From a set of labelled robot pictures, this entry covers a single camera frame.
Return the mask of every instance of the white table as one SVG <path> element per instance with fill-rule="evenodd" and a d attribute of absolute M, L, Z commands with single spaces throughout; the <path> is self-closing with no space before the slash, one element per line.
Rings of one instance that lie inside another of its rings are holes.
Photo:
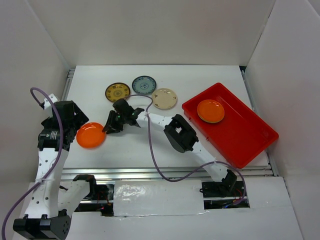
<path fill-rule="evenodd" d="M 105 97 L 106 88 L 116 82 L 127 84 L 130 88 L 132 81 L 142 75 L 151 76 L 156 80 L 157 88 L 172 89 L 178 96 L 175 107 L 161 110 L 154 106 L 149 112 L 164 116 L 180 114 L 185 117 L 182 104 L 209 88 L 215 83 L 222 83 L 247 106 L 251 107 L 248 93 L 239 66 L 209 66 L 209 65 L 105 65 L 77 66 L 67 94 L 68 100 L 73 100 L 88 116 L 90 122 L 105 125 L 109 111 L 113 109 L 112 102 Z M 146 108 L 150 100 L 145 97 L 132 97 L 128 100 L 134 108 Z M 204 136 L 194 127 L 199 140 L 204 147 L 219 161 L 226 161 L 220 153 L 205 140 Z M 198 166 L 188 153 L 175 151 L 165 134 L 157 131 L 152 133 L 154 154 L 162 168 L 191 168 Z M 125 126 L 122 133 L 109 134 L 105 142 L 96 149 L 84 149 L 75 140 L 71 145 L 69 156 L 64 165 L 65 169 L 129 169 L 153 168 L 151 160 L 147 129 Z M 268 158 L 262 152 L 245 169 L 270 169 Z M 268 174 L 266 172 L 249 172 L 251 175 Z"/>

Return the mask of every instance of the red plastic container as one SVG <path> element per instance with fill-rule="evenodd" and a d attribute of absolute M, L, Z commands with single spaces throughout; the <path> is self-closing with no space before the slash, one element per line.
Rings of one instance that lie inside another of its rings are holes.
<path fill-rule="evenodd" d="M 222 104 L 222 121 L 207 123 L 198 116 L 198 104 L 207 99 Z M 186 101 L 182 108 L 209 142 L 230 164 L 239 169 L 279 137 L 277 132 L 219 82 Z"/>

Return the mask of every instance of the orange plate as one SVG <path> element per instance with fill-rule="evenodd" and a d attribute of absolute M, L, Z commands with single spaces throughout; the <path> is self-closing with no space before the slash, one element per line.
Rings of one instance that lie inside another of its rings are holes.
<path fill-rule="evenodd" d="M 106 133 L 102 132 L 103 128 L 100 123 L 89 122 L 79 129 L 76 134 L 76 141 L 85 149 L 96 148 L 106 139 Z"/>
<path fill-rule="evenodd" d="M 199 117 L 210 124 L 218 123 L 225 117 L 224 107 L 217 101 L 207 99 L 198 104 Z"/>

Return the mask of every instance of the purple cable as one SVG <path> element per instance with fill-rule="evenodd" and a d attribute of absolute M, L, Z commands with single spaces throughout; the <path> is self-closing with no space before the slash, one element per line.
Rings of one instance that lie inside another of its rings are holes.
<path fill-rule="evenodd" d="M 155 154 L 154 154 L 154 150 L 153 150 L 153 147 L 152 147 L 152 140 L 151 140 L 151 120 L 150 120 L 150 117 L 149 117 L 149 113 L 148 113 L 148 109 L 150 108 L 150 106 L 152 105 L 152 103 L 154 102 L 154 100 L 152 99 L 152 97 L 150 96 L 146 96 L 146 95 L 142 95 L 142 94 L 134 94 L 134 95 L 130 95 L 129 97 L 134 97 L 134 96 L 141 96 L 141 97 L 146 97 L 146 98 L 149 98 L 151 99 L 151 103 L 146 107 L 145 109 L 145 112 L 146 112 L 146 117 L 148 119 L 148 140 L 149 140 L 149 147 L 150 147 L 150 153 L 151 153 L 151 158 L 152 158 L 152 161 L 153 161 L 153 164 L 155 166 L 155 169 L 157 170 L 157 172 L 160 174 L 160 176 L 168 181 L 168 182 L 171 182 L 171 183 L 176 183 L 176 182 L 180 182 L 188 177 L 190 177 L 192 174 L 194 174 L 195 172 L 199 171 L 200 169 L 202 169 L 203 167 L 207 166 L 207 165 L 210 165 L 210 164 L 222 164 L 222 165 L 225 165 L 229 168 L 231 168 L 232 170 L 234 170 L 235 172 L 237 172 L 239 174 L 239 176 L 241 177 L 242 179 L 242 182 L 243 182 L 243 193 L 242 193 L 242 196 L 236 200 L 235 202 L 232 203 L 232 205 L 238 205 L 239 203 L 241 203 L 245 196 L 246 196 L 246 191 L 247 191 L 247 188 L 246 188 L 246 183 L 245 183 L 245 178 L 244 176 L 241 174 L 241 172 L 236 169 L 235 167 L 233 167 L 232 165 L 230 165 L 229 163 L 226 163 L 226 162 L 223 162 L 223 161 L 210 161 L 210 162 L 207 162 L 207 163 L 204 163 L 202 164 L 201 166 L 198 166 L 197 168 L 195 168 L 193 171 L 189 172 L 187 175 L 183 176 L 183 177 L 180 177 L 178 179 L 170 179 L 170 178 L 167 178 L 160 170 L 160 168 L 158 167 L 158 164 L 156 162 L 156 158 L 155 158 Z"/>
<path fill-rule="evenodd" d="M 48 170 L 48 172 L 42 177 L 42 179 L 46 179 L 49 174 L 53 171 L 53 169 L 56 167 L 56 165 L 58 164 L 58 161 L 60 159 L 60 156 L 61 156 L 61 153 L 62 153 L 62 149 L 63 149 L 63 144 L 64 144 L 64 130 L 63 130 L 63 127 L 62 127 L 62 121 L 61 121 L 61 118 L 59 116 L 59 113 L 58 113 L 58 110 L 56 108 L 56 106 L 54 105 L 54 103 L 51 101 L 50 97 L 44 92 L 42 91 L 41 89 L 37 88 L 37 87 L 32 87 L 30 88 L 30 93 L 31 95 L 33 96 L 34 100 L 41 106 L 41 102 L 37 99 L 37 97 L 35 96 L 34 94 L 34 91 L 37 91 L 39 93 L 41 93 L 50 103 L 54 113 L 55 113 L 55 116 L 56 116 L 56 119 L 58 121 L 58 124 L 59 124 L 59 130 L 60 130 L 60 144 L 59 144 L 59 149 L 58 149 L 58 154 L 56 156 L 56 159 L 54 161 L 54 164 L 52 165 L 52 167 Z M 10 217 L 10 215 L 12 214 L 12 212 L 15 210 L 15 208 L 19 205 L 19 203 L 22 202 L 23 199 L 26 198 L 26 196 L 28 196 L 32 191 L 34 191 L 35 189 L 37 189 L 39 186 L 40 186 L 40 182 L 37 182 L 36 184 L 34 184 L 25 194 L 23 194 L 19 199 L 18 201 L 16 201 L 13 206 L 10 208 L 10 210 L 8 211 L 8 213 L 6 214 L 4 220 L 3 220 L 3 224 L 2 224 L 2 228 L 1 228 L 1 236 L 2 236 L 2 240 L 7 240 L 6 238 L 6 225 L 7 225 L 7 222 L 8 222 L 8 219 Z"/>

